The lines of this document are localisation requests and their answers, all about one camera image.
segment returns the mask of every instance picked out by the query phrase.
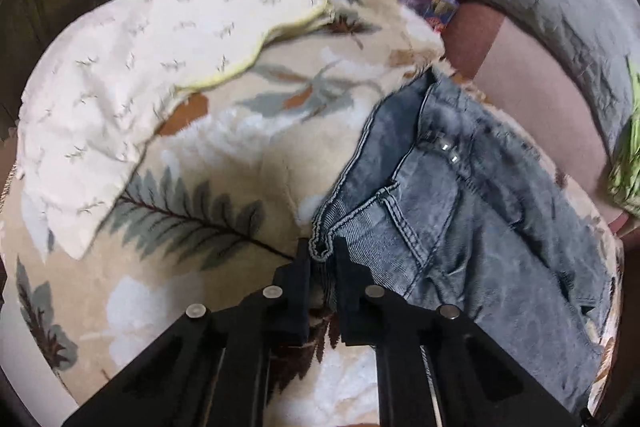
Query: leaf print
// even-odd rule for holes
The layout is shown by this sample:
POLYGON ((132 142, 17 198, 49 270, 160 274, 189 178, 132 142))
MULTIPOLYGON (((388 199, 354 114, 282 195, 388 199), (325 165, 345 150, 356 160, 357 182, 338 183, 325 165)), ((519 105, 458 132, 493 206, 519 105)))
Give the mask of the leaf print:
POLYGON ((26 191, 20 196, 22 222, 31 236, 33 246, 38 250, 43 263, 53 250, 55 237, 49 229, 46 205, 33 200, 26 191))
POLYGON ((97 94, 82 92, 80 93, 80 96, 74 101, 74 107, 77 107, 80 104, 86 105, 87 100, 95 100, 96 98, 98 98, 97 94))
POLYGON ((229 65, 229 60, 225 57, 225 55, 222 55, 222 61, 220 62, 220 65, 216 68, 218 70, 218 73, 224 73, 225 68, 228 65, 229 65))
POLYGON ((279 4, 282 2, 282 0, 259 0, 262 4, 269 5, 269 6, 275 6, 276 4, 279 4))
POLYGON ((604 350, 602 352, 602 357, 600 359, 601 369, 598 372, 596 379, 593 381, 593 383, 599 382, 603 378, 607 378, 607 376, 609 375, 609 371, 613 363, 613 360, 611 357, 613 356, 613 348, 615 347, 615 345, 616 345, 616 340, 614 337, 611 337, 607 341, 607 345, 604 347, 604 350))
POLYGON ((73 163, 76 160, 81 160, 82 158, 84 158, 84 154, 87 152, 87 148, 86 146, 80 148, 77 146, 74 146, 74 151, 65 154, 65 158, 68 159, 71 163, 73 163))
POLYGON ((434 60, 437 60, 438 52, 430 48, 423 50, 405 49, 405 50, 392 50, 389 53, 386 63, 391 68, 397 68, 398 66, 416 66, 418 68, 425 68, 431 65, 434 60))
POLYGON ((209 99, 199 92, 182 102, 156 132, 159 136, 173 136, 188 127, 191 122, 209 112, 209 99))
POLYGON ((567 184, 567 175, 562 171, 562 169, 556 167, 556 185, 560 188, 560 190, 564 190, 567 184))
POLYGON ((459 86, 464 86, 465 84, 469 83, 469 79, 466 78, 461 73, 454 73, 454 74, 451 75, 450 78, 451 78, 451 80, 453 80, 453 82, 455 82, 459 86))
POLYGON ((282 108, 293 109, 295 107, 300 107, 303 103, 305 103, 309 99, 309 97, 311 96, 311 93, 313 92, 314 92, 313 86, 307 86, 302 91, 297 92, 293 96, 290 96, 289 98, 287 98, 282 103, 282 108))
POLYGON ((104 205, 104 201, 98 201, 98 200, 95 200, 95 198, 94 198, 94 201, 92 201, 91 203, 84 204, 82 207, 80 207, 76 211, 76 214, 78 216, 80 214, 91 214, 91 211, 94 208, 97 208, 98 206, 103 206, 103 205, 104 205))
POLYGON ((357 86, 369 86, 376 91, 380 87, 371 80, 357 82, 348 78, 332 78, 325 76, 339 60, 325 65, 315 76, 309 77, 282 66, 256 66, 253 72, 266 80, 277 84, 304 83, 305 86, 295 92, 265 92, 249 100, 242 100, 240 105, 258 112, 266 118, 274 118, 283 111, 306 113, 305 120, 331 114, 338 110, 353 107, 350 90, 357 86))
POLYGON ((183 60, 179 62, 174 58, 173 62, 160 62, 160 65, 165 71, 179 71, 186 66, 186 63, 183 60))
POLYGON ((230 37, 235 27, 236 27, 235 23, 231 23, 226 26, 223 26, 223 28, 218 32, 218 37, 221 39, 224 39, 225 37, 230 37))
POLYGON ((49 367, 65 371, 78 361, 78 346, 71 342, 62 327, 53 324, 51 286, 38 286, 33 293, 24 265, 18 257, 15 280, 22 317, 49 367))
POLYGON ((127 70, 131 71, 136 65, 136 55, 134 55, 132 52, 129 52, 129 57, 127 57, 124 65, 126 66, 127 70))
MULTIPOLYGON (((314 356, 318 363, 322 363, 325 337, 327 331, 331 331, 332 324, 337 324, 337 314, 328 309, 311 309, 309 315, 309 340, 304 346, 276 346, 271 350, 269 400, 273 397, 276 389, 282 392, 294 378, 299 377, 300 380, 305 378, 311 368, 314 356)), ((335 349, 337 342, 334 344, 331 341, 331 334, 330 342, 332 348, 335 349)))
POLYGON ((136 37, 138 33, 144 33, 147 26, 149 26, 149 21, 145 20, 144 22, 137 24, 135 28, 130 28, 128 30, 129 35, 131 35, 132 37, 136 37))
POLYGON ((290 82, 309 82, 311 80, 310 77, 305 76, 304 74, 296 73, 295 71, 289 70, 284 66, 254 66, 252 68, 254 73, 263 76, 270 82, 284 82, 289 84, 290 82))
POLYGON ((180 21, 177 25, 174 26, 174 31, 183 30, 186 28, 195 28, 197 24, 193 21, 180 21))
POLYGON ((343 10, 336 12, 334 20, 321 31, 337 35, 350 35, 358 47, 363 50, 364 45, 356 35, 375 33, 380 31, 380 26, 364 21, 356 11, 343 10))
POLYGON ((51 110, 45 109, 44 114, 38 119, 38 123, 42 123, 45 120, 47 120, 47 118, 50 118, 50 117, 51 117, 51 110))
POLYGON ((293 259, 255 238, 264 222, 261 201, 242 207, 234 219, 228 194, 213 198, 208 181, 190 193, 181 178, 174 183, 169 168, 159 183, 151 171, 144 176, 136 172, 111 216, 111 233, 126 229, 123 246, 137 240, 135 248, 142 259, 166 245, 164 256, 180 252, 178 263, 204 255, 200 267, 206 270, 224 263, 249 244, 293 259))
POLYGON ((94 64, 97 64, 97 62, 98 62, 98 57, 95 57, 95 58, 87 57, 86 60, 76 60, 76 65, 90 68, 94 64))
POLYGON ((129 100, 127 100, 127 103, 121 103, 120 111, 114 114, 113 118, 115 118, 116 120, 120 120, 122 118, 125 118, 126 116, 129 116, 131 114, 132 106, 133 106, 133 98, 130 98, 129 100))

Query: white cloth with embroidery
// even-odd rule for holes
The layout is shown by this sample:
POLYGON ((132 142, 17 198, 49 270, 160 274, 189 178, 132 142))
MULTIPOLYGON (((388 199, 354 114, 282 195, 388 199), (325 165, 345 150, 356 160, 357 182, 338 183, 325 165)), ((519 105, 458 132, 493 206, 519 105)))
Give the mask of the white cloth with embroidery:
POLYGON ((251 66, 269 40, 322 23, 326 0, 113 0, 67 27, 22 96, 19 174, 80 259, 156 128, 190 90, 251 66))

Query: snack package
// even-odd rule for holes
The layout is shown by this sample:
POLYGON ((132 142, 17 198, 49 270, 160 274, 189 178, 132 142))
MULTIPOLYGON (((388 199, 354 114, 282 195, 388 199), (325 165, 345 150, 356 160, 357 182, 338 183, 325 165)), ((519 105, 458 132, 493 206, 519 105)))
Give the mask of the snack package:
POLYGON ((399 0, 423 17, 431 27, 440 33, 455 15, 460 3, 456 0, 399 0))

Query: beige blanket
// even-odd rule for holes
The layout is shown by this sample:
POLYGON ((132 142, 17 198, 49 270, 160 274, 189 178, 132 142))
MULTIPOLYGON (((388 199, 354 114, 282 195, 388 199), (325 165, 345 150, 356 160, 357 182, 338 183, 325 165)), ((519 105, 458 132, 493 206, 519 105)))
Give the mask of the beige blanket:
MULTIPOLYGON (((332 2, 332 26, 272 44, 250 71, 178 108, 80 261, 60 249, 13 181, 0 214, 9 283, 47 363, 78 403, 189 304, 218 310, 270 284, 308 235, 375 104, 443 54, 440 38, 395 0, 332 2)), ((594 407, 620 314, 622 251, 575 182, 545 155, 542 163, 591 220, 616 279, 604 335, 590 328, 606 346, 594 407)), ((321 302, 311 320, 305 347, 273 353, 266 424, 378 423, 372 350, 341 344, 321 302)))

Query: blue denim jeans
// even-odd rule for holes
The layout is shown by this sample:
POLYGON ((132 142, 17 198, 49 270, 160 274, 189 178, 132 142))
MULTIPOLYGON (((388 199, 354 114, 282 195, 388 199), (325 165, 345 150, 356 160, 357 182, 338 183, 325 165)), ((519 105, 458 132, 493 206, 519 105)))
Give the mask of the blue denim jeans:
POLYGON ((612 284, 596 240, 535 149, 439 71, 373 111, 314 220, 316 261, 334 237, 377 283, 456 304, 567 409, 585 405, 601 355, 585 323, 604 327, 612 284))

